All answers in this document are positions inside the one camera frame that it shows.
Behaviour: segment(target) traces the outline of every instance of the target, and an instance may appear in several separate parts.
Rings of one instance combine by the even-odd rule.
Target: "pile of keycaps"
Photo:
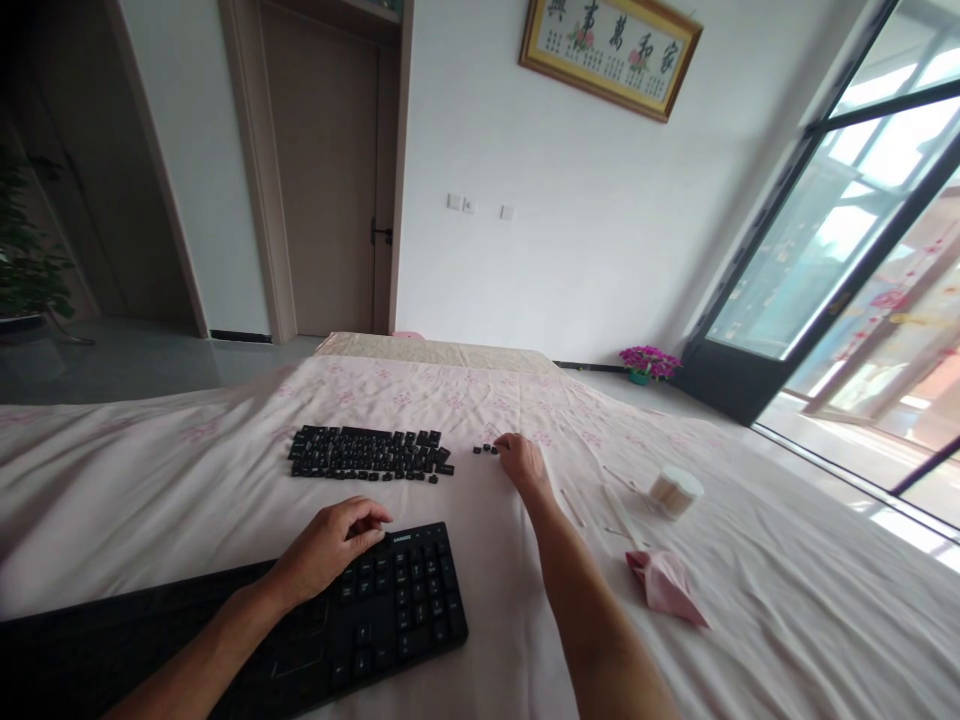
[[[450,451],[440,447],[436,430],[389,432],[351,427],[304,425],[293,436],[288,459],[293,477],[331,480],[426,480],[453,475]]]

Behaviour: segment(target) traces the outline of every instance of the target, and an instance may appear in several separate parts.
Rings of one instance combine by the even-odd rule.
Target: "floor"
[[[140,400],[237,385],[308,357],[322,342],[201,340],[182,328],[119,318],[69,330],[96,345],[71,344],[44,330],[30,342],[0,347],[0,405]]]
[[[857,482],[853,476],[844,479],[823,470],[801,455],[773,442],[765,435],[733,422],[726,416],[684,395],[669,385],[640,387],[630,383],[625,375],[609,372],[567,370],[568,375],[609,395],[615,400],[647,410],[708,420],[727,428],[741,442],[764,455],[781,467],[803,478],[838,502],[843,503],[872,522],[901,539],[933,555],[940,562],[960,572],[960,544],[956,533],[941,523],[918,513],[906,503],[891,498],[880,499],[883,493]],[[954,537],[954,541],[944,537]]]
[[[932,454],[870,428],[802,415],[805,404],[780,393],[757,422],[887,490]],[[904,498],[960,527],[960,463],[947,461],[908,490]]]
[[[25,344],[0,346],[0,404],[113,402],[235,385],[310,356],[321,341],[298,337],[276,346],[201,340],[183,329],[115,318],[76,323],[70,330],[96,344],[72,345],[44,332]],[[628,405],[727,427],[755,451],[960,572],[960,546],[912,519],[909,506],[901,503],[898,512],[881,502],[855,478],[845,482],[670,386],[639,387],[620,373],[566,372]]]

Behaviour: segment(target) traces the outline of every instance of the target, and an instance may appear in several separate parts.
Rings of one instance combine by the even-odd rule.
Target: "person's left hand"
[[[383,539],[393,522],[379,503],[352,497],[323,508],[260,581],[286,611],[323,592],[347,565]]]

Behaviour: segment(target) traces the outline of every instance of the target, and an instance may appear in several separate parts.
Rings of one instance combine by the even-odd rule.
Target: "cotton swab container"
[[[686,470],[666,465],[660,468],[660,476],[648,495],[671,520],[676,520],[703,495],[703,486]]]

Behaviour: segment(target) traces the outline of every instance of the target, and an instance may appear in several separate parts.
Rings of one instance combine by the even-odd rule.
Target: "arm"
[[[235,592],[190,644],[105,720],[207,717],[274,625],[379,542],[381,522],[391,520],[383,507],[360,497],[321,510],[270,572]]]
[[[495,444],[537,536],[580,717],[679,718],[656,663],[557,505],[540,449],[516,434]]]

